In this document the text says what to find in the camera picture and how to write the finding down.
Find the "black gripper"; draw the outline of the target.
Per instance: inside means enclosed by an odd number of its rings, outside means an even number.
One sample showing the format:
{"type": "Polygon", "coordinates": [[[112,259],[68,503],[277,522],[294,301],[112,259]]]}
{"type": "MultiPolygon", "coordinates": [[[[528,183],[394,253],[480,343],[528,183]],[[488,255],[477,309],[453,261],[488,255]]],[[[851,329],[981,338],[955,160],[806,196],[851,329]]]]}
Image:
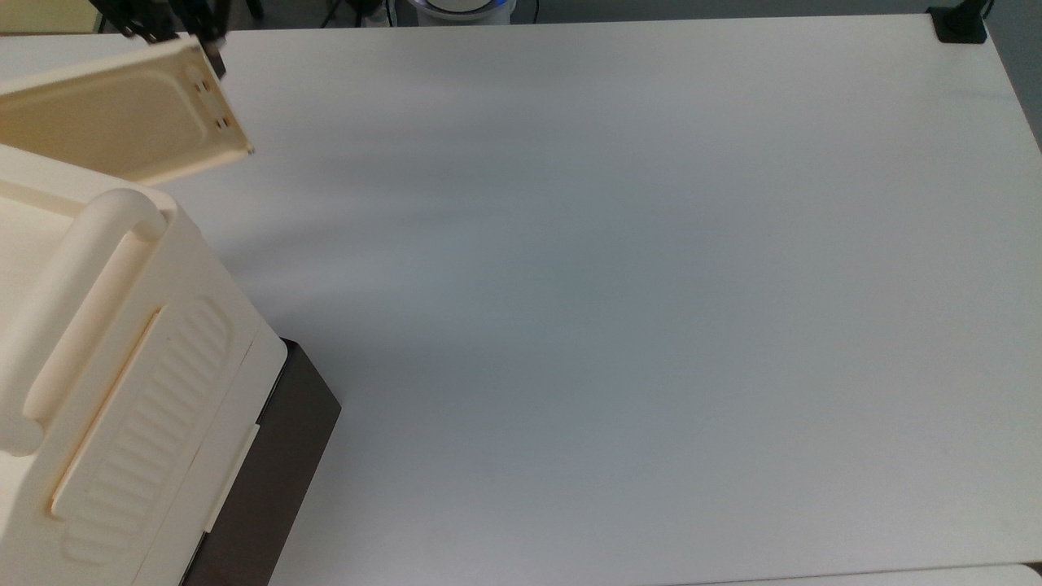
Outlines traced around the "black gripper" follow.
{"type": "Polygon", "coordinates": [[[178,40],[177,27],[190,36],[201,36],[213,74],[223,79],[221,55],[230,18],[230,1],[90,1],[123,36],[140,36],[149,44],[178,40]]]}

